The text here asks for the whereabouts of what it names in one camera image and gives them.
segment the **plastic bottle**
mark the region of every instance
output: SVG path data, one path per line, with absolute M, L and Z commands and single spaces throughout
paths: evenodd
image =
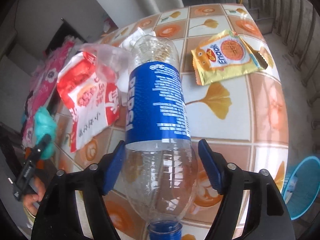
M 126 195 L 148 223 L 151 240 L 178 240 L 197 175 L 179 56 L 172 41 L 151 35 L 141 37 L 132 53 L 122 169 Z

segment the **red and white object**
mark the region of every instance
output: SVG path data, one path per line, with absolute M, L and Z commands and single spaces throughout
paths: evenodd
M 80 52 L 58 75 L 57 90 L 73 119 L 71 152 L 119 118 L 118 90 L 96 75 L 96 57 Z

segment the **hand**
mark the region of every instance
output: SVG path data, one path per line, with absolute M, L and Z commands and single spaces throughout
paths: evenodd
M 35 216 L 38 212 L 38 209 L 33 205 L 33 203 L 37 201 L 40 202 L 42 200 L 45 193 L 45 187 L 43 182 L 38 177 L 35 177 L 34 185 L 38 190 L 38 194 L 24 195 L 22 203 L 29 210 L 29 212 Z

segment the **silver bolt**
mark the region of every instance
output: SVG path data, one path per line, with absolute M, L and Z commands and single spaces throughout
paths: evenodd
M 93 163 L 89 166 L 89 169 L 92 170 L 92 171 L 95 171 L 96 169 L 98 168 L 98 165 Z
M 235 170 L 237 168 L 237 166 L 234 164 L 234 163 L 228 163 L 227 167 L 230 169 L 230 170 Z
M 57 171 L 57 175 L 58 175 L 58 176 L 62 176 L 63 174 L 64 174 L 64 170 L 58 170 L 58 171 Z
M 269 175 L 269 171 L 267 171 L 266 169 L 262 169 L 260 172 L 264 176 L 268 176 Z

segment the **blue bottle cap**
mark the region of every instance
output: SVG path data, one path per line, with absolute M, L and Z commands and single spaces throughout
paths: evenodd
M 150 240 L 180 240 L 182 224 L 176 221 L 158 221 L 148 225 Z

